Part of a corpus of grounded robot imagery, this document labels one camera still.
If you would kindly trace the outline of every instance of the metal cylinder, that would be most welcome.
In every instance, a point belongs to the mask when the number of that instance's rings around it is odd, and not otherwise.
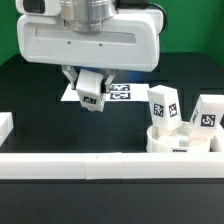
[[[115,0],[61,0],[61,17],[74,31],[99,31],[102,21],[115,15]]]

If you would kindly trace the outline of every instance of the white paper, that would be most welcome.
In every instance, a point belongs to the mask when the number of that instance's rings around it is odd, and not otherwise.
[[[111,92],[106,95],[106,101],[148,102],[148,89],[148,84],[112,84]],[[71,84],[67,86],[61,101],[79,101],[79,97],[76,90],[71,89]]]

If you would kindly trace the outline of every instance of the white cube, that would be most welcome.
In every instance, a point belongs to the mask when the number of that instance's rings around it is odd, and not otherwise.
[[[223,95],[200,95],[190,120],[189,138],[212,139],[223,113]]]
[[[103,75],[87,70],[81,70],[76,91],[83,107],[91,111],[103,111],[106,94],[101,93]]]
[[[177,90],[156,86],[148,90],[153,125],[168,131],[182,125]]]
[[[224,152],[224,129],[221,125],[217,127],[213,139],[211,139],[211,148],[213,152]]]
[[[0,113],[0,146],[13,129],[12,113]]]

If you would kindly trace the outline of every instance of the black tabletop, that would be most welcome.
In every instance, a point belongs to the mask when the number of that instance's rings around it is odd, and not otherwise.
[[[177,88],[183,120],[199,94],[224,94],[224,69],[201,54],[162,54],[151,73],[119,71],[116,83]],[[60,66],[14,56],[0,67],[0,112],[15,128],[1,152],[144,152],[148,103],[106,103],[92,113],[62,103]],[[223,179],[1,180],[0,223],[222,224]]]
[[[182,119],[189,121],[199,94],[224,94],[224,69],[202,54],[161,54],[153,72],[119,71],[114,83],[176,88]],[[107,102],[103,113],[89,112],[79,102],[60,101],[67,84],[61,66],[19,55],[0,67],[0,112],[13,112],[15,125],[1,152],[146,151],[148,103]]]

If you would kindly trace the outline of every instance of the green background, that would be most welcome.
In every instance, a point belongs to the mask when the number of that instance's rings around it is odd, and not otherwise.
[[[162,52],[199,52],[224,66],[223,0],[155,0],[168,14],[161,34]],[[15,0],[1,0],[0,64],[19,53]]]

